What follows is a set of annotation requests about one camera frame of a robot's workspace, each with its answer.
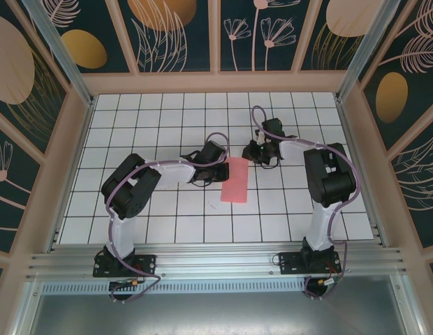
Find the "grey metal sheet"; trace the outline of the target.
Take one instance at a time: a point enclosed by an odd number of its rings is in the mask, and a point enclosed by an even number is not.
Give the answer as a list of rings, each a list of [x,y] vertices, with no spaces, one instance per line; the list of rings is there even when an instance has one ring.
[[[151,293],[129,304],[106,295],[48,293],[35,283],[16,335],[427,335],[395,276],[346,278],[322,300],[297,291]]]

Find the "aluminium mounting rail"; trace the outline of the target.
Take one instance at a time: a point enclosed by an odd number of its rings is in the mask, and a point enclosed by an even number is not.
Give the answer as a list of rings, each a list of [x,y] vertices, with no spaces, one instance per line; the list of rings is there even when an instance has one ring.
[[[156,275],[165,279],[278,277],[277,254],[299,251],[298,242],[138,244],[138,254],[156,256]],[[407,270],[398,248],[375,241],[348,243],[337,252],[346,261],[347,276],[400,274]],[[24,273],[39,280],[91,279],[96,244],[57,244],[49,253],[31,255]]]

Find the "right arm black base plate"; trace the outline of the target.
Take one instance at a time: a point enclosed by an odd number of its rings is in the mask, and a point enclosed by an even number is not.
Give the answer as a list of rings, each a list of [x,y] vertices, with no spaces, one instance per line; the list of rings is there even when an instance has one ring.
[[[336,251],[308,258],[304,258],[301,252],[283,252],[279,253],[279,268],[282,275],[340,274],[342,264]]]

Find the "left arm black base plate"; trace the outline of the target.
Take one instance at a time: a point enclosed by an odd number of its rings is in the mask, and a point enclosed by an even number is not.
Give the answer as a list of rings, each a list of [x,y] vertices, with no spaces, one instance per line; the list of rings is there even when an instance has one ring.
[[[156,269],[155,255],[129,255],[123,261],[132,268],[148,274],[154,274]],[[94,258],[92,276],[94,278],[129,278],[139,276],[139,274],[125,267],[112,255],[97,255]]]

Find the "aluminium corner post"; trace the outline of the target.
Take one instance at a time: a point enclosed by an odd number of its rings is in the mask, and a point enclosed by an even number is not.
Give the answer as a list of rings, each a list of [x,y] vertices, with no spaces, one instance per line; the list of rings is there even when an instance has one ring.
[[[27,9],[30,17],[36,23],[36,26],[43,35],[46,43],[52,49],[55,58],[59,61],[59,64],[63,68],[65,74],[67,74],[67,77],[71,81],[71,84],[81,97],[82,101],[90,107],[94,102],[94,95],[88,89],[78,67],[75,65],[72,57],[66,49],[66,46],[61,40],[58,31],[47,16],[43,5],[39,0],[22,0],[22,3]]]
[[[350,94],[367,61],[395,16],[400,1],[401,0],[382,1],[335,94],[335,102],[337,105],[341,105]]]

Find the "aluminium side rail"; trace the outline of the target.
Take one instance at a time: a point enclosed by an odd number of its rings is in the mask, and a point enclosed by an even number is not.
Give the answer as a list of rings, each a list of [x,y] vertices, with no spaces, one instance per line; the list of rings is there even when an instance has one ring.
[[[50,231],[46,239],[44,253],[49,253],[52,250],[52,245],[57,241],[57,234],[63,223],[64,213],[68,206],[71,188],[75,180],[75,174],[78,168],[78,164],[80,162],[82,148],[88,134],[89,125],[91,123],[91,118],[96,107],[98,96],[92,96],[91,98],[91,103],[85,110],[85,116],[82,120],[80,130],[78,131],[78,134],[75,138],[75,146],[73,147],[73,152],[71,154],[66,175],[64,177],[63,186],[61,188],[57,206],[55,208],[54,217],[50,226]]]
[[[371,225],[372,233],[374,234],[375,239],[378,240],[378,243],[380,245],[387,247],[388,246],[387,237],[385,232],[382,230],[381,218],[377,213],[375,201],[370,193],[369,178],[367,176],[367,172],[365,169],[365,163],[360,153],[358,141],[356,140],[355,135],[353,133],[353,127],[351,125],[351,122],[348,119],[348,113],[346,111],[346,108],[344,107],[344,104],[338,98],[335,99],[335,103],[337,106],[337,111],[339,113],[340,121],[342,123],[344,135],[346,138],[346,143],[351,158],[360,176],[361,185],[362,185],[361,196],[364,202],[369,223]]]

